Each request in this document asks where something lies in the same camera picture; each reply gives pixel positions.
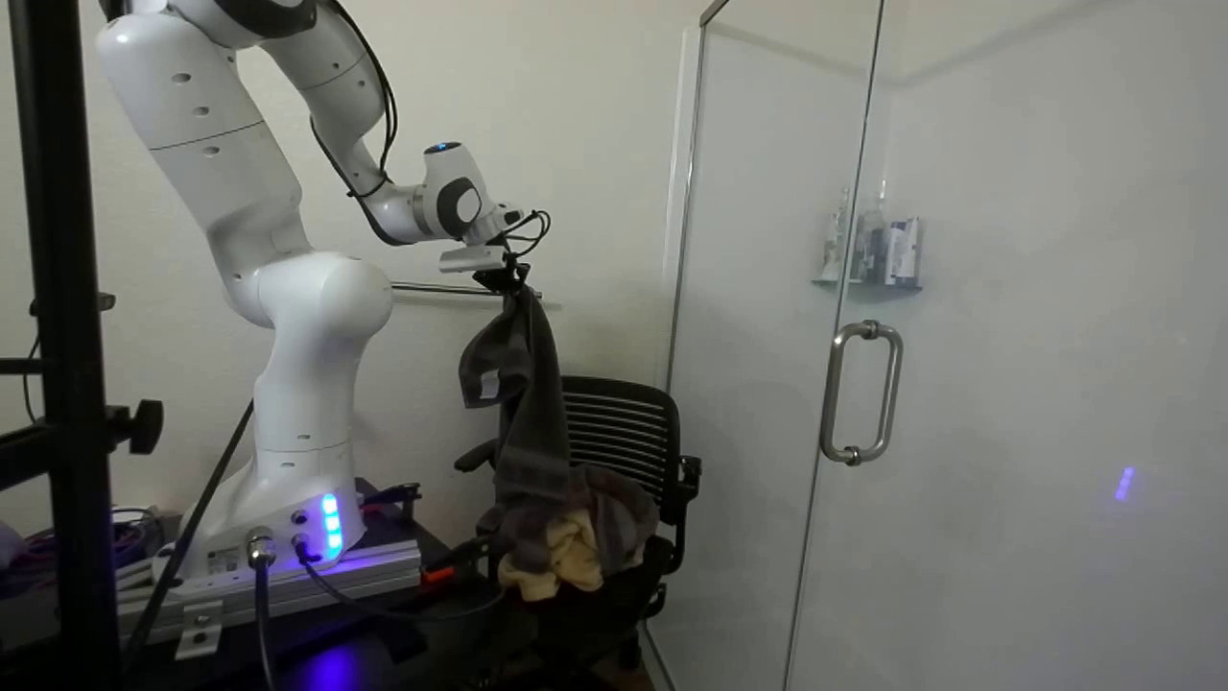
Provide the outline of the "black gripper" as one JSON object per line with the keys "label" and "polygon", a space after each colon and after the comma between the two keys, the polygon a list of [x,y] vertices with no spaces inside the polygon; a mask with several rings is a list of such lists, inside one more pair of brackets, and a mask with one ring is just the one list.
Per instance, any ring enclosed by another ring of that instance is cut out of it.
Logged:
{"label": "black gripper", "polygon": [[518,293],[527,285],[528,267],[514,256],[508,256],[495,267],[476,267],[472,279],[482,285],[487,293]]}

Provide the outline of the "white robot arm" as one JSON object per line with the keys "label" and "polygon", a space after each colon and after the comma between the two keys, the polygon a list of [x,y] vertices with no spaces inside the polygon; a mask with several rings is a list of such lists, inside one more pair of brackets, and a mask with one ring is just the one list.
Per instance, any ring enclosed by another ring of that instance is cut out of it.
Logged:
{"label": "white robot arm", "polygon": [[238,57],[270,55],[311,110],[311,133],[393,244],[440,238],[476,267],[508,233],[508,207],[458,141],[426,148],[399,183],[368,155],[393,84],[338,0],[139,0],[95,37],[127,120],[198,222],[228,302],[272,335],[253,381],[258,454],[207,498],[188,565],[220,573],[266,531],[325,559],[361,540],[353,484],[353,381],[393,313],[393,279],[318,251],[299,217],[299,179],[242,84]]}

